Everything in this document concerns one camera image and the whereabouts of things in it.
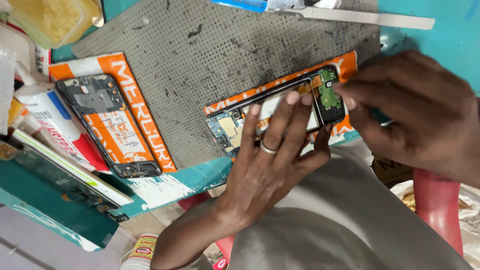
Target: hand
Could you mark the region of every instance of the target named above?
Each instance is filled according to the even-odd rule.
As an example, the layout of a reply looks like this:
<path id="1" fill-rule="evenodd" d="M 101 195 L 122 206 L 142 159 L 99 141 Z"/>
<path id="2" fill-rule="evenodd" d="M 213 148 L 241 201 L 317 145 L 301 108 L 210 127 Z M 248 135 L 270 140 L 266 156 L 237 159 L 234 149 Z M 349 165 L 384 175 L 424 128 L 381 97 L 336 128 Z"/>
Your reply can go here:
<path id="1" fill-rule="evenodd" d="M 324 126 L 317 135 L 314 149 L 300 157 L 303 149 L 313 98 L 289 92 L 272 117 L 264 137 L 269 154 L 255 148 L 255 130 L 260 105 L 253 105 L 245 117 L 240 151 L 227 179 L 225 192 L 214 208 L 221 220 L 239 231 L 265 214 L 285 197 L 305 175 L 330 159 L 328 140 L 332 124 Z"/>
<path id="2" fill-rule="evenodd" d="M 335 91 L 372 152 L 473 183 L 480 176 L 480 122 L 469 84 L 432 58 L 405 51 L 360 71 Z M 369 107 L 395 120 L 381 127 Z"/>

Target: white container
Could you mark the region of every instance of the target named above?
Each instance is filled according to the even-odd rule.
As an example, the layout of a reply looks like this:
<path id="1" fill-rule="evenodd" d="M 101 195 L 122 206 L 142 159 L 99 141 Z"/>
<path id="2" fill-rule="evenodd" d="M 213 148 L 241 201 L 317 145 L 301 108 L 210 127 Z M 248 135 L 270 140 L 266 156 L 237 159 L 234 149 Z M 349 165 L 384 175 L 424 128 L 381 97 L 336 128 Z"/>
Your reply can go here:
<path id="1" fill-rule="evenodd" d="M 17 71 L 25 85 L 15 97 L 37 119 L 63 155 L 89 171 L 110 173 L 100 152 L 74 113 L 57 93 L 54 84 L 37 83 L 18 62 Z"/>
<path id="2" fill-rule="evenodd" d="M 133 251 L 120 266 L 120 270 L 150 270 L 158 234 L 144 233 L 138 238 Z"/>

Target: ring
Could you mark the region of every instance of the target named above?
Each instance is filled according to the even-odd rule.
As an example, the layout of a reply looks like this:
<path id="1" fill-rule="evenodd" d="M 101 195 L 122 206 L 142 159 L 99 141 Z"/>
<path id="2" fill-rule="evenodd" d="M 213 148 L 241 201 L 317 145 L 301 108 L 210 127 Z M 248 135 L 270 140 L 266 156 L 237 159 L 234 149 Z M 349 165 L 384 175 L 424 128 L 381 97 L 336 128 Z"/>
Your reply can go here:
<path id="1" fill-rule="evenodd" d="M 265 151 L 265 152 L 267 152 L 268 154 L 273 154 L 273 155 L 274 155 L 274 154 L 277 153 L 276 150 L 270 150 L 270 149 L 268 149 L 267 147 L 265 147 L 265 145 L 264 145 L 264 140 L 263 140 L 263 139 L 260 141 L 260 149 L 263 150 L 263 151 Z"/>

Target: work mat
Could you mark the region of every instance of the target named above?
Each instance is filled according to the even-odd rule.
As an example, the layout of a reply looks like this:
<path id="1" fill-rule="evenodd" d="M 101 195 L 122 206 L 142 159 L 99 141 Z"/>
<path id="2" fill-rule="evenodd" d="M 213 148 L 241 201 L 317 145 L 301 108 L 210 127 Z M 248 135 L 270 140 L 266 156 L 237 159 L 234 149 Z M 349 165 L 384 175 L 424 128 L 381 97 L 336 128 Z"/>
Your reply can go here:
<path id="1" fill-rule="evenodd" d="M 341 8 L 376 12 L 377 1 Z M 225 156 L 203 107 L 354 49 L 359 64 L 379 53 L 379 28 L 208 0 L 140 1 L 72 46 L 78 58 L 125 54 L 178 169 Z"/>

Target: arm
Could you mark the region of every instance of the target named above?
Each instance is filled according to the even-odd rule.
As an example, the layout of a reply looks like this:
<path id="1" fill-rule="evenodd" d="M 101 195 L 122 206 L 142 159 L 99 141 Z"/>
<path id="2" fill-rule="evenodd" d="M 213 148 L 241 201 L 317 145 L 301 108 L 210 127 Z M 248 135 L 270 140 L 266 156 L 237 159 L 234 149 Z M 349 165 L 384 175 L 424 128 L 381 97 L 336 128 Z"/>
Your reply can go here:
<path id="1" fill-rule="evenodd" d="M 417 51 L 360 71 L 336 91 L 370 150 L 480 188 L 480 121 L 468 83 Z M 395 120 L 371 117 L 377 107 Z"/>
<path id="2" fill-rule="evenodd" d="M 300 157 L 312 104 L 309 94 L 285 95 L 263 139 L 265 147 L 278 150 L 276 154 L 254 146 L 260 105 L 251 106 L 225 192 L 200 213 L 187 212 L 162 232 L 156 242 L 152 270 L 175 269 L 193 262 L 214 241 L 255 222 L 306 174 L 327 163 L 331 124 L 319 131 L 315 150 Z"/>

